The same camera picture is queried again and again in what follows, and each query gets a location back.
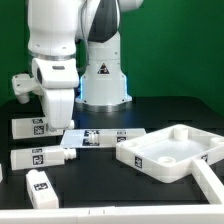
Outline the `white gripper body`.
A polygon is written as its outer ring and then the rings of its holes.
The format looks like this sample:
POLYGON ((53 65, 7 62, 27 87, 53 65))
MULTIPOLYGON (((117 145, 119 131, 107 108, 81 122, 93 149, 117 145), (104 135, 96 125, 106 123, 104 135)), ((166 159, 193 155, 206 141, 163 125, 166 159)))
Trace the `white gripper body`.
POLYGON ((74 107, 74 89, 45 89, 41 105, 48 125, 53 129, 70 126, 74 107))

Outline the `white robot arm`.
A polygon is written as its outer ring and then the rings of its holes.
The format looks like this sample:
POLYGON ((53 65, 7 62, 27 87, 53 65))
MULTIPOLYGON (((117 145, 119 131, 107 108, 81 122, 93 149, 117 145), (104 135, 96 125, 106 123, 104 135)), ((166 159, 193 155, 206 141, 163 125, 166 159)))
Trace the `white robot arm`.
POLYGON ((32 75, 48 125, 69 127, 73 108, 113 112, 128 107, 121 70, 121 14, 144 0, 28 0, 32 75))

